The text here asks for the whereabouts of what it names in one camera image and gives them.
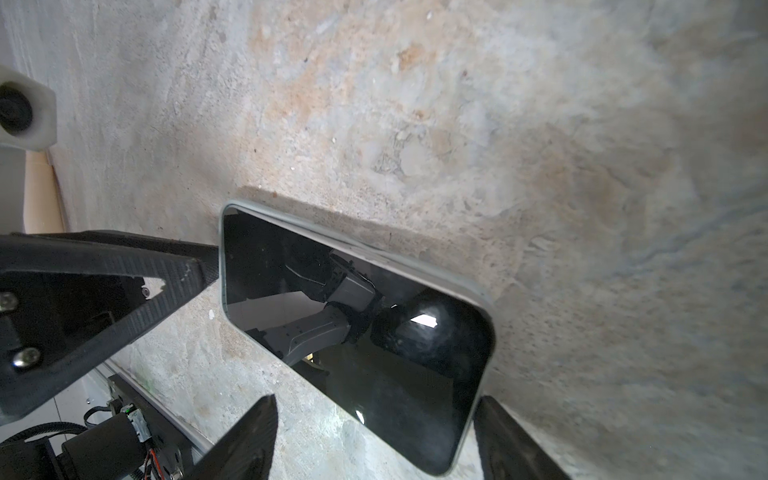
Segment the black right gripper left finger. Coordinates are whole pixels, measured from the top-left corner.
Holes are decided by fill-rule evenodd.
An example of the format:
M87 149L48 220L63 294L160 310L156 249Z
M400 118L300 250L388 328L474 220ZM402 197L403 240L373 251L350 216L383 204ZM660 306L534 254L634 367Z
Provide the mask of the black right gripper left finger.
M273 394L261 397L184 479L268 479L278 419L276 397Z

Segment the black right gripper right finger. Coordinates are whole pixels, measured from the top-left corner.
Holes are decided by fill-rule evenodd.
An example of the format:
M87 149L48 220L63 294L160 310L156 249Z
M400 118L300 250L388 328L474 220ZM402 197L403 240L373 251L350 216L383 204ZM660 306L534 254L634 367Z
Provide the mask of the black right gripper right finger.
M493 397L480 398L474 427L485 480L570 478Z

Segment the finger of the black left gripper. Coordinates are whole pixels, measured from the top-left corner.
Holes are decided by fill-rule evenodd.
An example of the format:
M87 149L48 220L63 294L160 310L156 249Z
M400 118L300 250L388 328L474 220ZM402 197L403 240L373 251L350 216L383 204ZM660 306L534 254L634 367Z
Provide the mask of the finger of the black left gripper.
M215 245L117 231L2 236L2 424L33 412L218 277Z

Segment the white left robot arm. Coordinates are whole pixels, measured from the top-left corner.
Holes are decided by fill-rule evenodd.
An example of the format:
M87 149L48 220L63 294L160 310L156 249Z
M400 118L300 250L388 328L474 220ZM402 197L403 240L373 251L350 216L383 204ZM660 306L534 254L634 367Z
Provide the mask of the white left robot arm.
M18 421L186 305L218 250L116 231L1 239L1 421ZM106 419L49 422L1 443L5 479L185 479L194 446L120 375Z

